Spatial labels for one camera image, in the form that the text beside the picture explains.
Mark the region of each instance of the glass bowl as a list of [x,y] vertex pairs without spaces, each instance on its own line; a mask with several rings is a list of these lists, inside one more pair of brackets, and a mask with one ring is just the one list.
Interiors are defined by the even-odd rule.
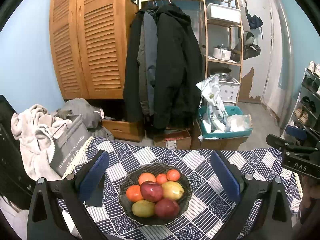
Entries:
[[[137,217],[133,214],[131,207],[133,205],[133,202],[131,202],[127,196],[125,195],[127,188],[132,185],[139,185],[138,178],[139,176],[144,172],[150,172],[154,176],[159,175],[160,173],[167,173],[169,170],[175,169],[179,171],[180,178],[177,180],[178,183],[181,184],[181,186],[184,189],[184,193],[180,199],[177,200],[177,203],[180,207],[180,211],[178,215],[171,219],[171,220],[163,220],[156,215],[149,217],[149,218],[141,218]],[[174,167],[169,166],[164,163],[154,163],[154,164],[146,164],[141,166],[139,169],[136,169],[134,171],[131,171],[121,182],[120,184],[120,194],[119,194],[119,203],[122,206],[124,213],[130,217],[131,219],[137,221],[139,224],[144,226],[162,226],[170,224],[172,221],[180,217],[188,208],[189,201],[192,197],[192,190],[190,187],[189,179],[186,175],[182,174],[181,171]]]

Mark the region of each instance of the cooking pot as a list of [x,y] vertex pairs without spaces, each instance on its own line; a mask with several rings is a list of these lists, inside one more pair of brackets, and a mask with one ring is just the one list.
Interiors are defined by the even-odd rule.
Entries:
[[231,78],[231,69],[226,67],[214,68],[210,70],[210,75],[219,74],[219,80],[226,81]]
[[230,60],[231,49],[227,49],[223,44],[221,46],[213,47],[213,56],[221,60]]

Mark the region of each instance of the red apple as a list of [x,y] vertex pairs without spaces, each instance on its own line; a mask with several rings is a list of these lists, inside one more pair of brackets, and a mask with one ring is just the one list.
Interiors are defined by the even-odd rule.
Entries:
[[154,181],[143,182],[140,191],[143,198],[151,202],[157,202],[163,197],[163,187]]
[[178,215],[180,207],[170,198],[163,198],[155,206],[155,214],[162,219],[173,219]]

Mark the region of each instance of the screw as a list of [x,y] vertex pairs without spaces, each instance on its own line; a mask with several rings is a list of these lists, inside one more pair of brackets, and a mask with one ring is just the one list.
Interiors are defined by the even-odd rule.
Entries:
[[41,183],[43,183],[43,182],[44,182],[44,177],[41,177],[41,178],[38,179],[38,183],[41,184]]
[[74,179],[75,175],[73,173],[70,173],[66,176],[67,180],[72,180]]
[[253,179],[253,177],[252,177],[251,174],[246,174],[244,177],[245,177],[247,180],[252,180],[252,179]]
[[280,184],[281,183],[281,179],[279,177],[275,178],[275,182]]

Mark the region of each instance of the sticker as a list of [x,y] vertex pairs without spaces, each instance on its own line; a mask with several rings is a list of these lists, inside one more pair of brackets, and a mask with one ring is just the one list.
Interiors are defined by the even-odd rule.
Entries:
[[101,118],[104,119],[104,112],[103,112],[102,108],[100,108],[100,112],[101,112]]
[[172,149],[172,150],[175,150],[175,149],[177,148],[177,142],[176,142],[176,140],[166,141],[166,142],[165,142],[165,145],[166,145],[167,148]]

